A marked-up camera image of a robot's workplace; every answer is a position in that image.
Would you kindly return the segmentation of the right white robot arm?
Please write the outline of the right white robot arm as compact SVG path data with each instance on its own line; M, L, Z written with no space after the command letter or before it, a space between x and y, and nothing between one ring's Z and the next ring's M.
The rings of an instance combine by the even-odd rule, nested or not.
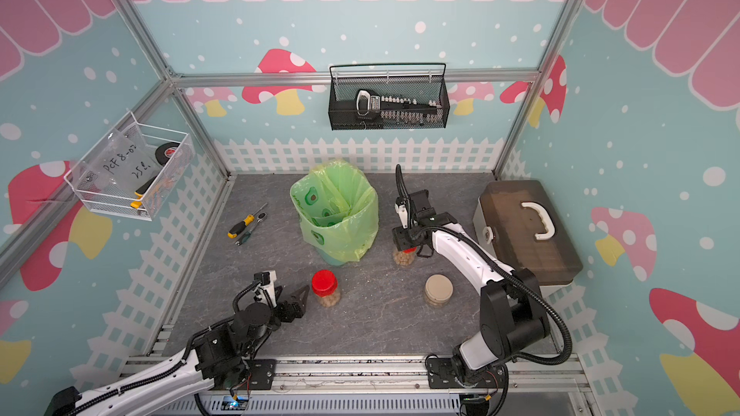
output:
M557 366L572 355L572 335L556 310L542 296L537 277L498 260L468 236L448 213L437 213L429 192L411 193L401 165L395 167L401 224L392 231L401 252L424 248L440 255L479 291L479 331L454 348L450 366L464 386L477 383L483 372L505 370L516 360Z

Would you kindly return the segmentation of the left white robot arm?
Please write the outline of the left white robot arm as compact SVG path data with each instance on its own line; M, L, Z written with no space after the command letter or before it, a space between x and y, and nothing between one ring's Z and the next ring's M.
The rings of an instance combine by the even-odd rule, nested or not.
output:
M274 271L260 272L232 300L233 313L194 333L184 349L127 379L81 392L71 386L51 399L47 415L150 415L182 398L225 389L238 408L254 390L272 388L277 361L259 351L281 325L306 313L308 285L283 298Z

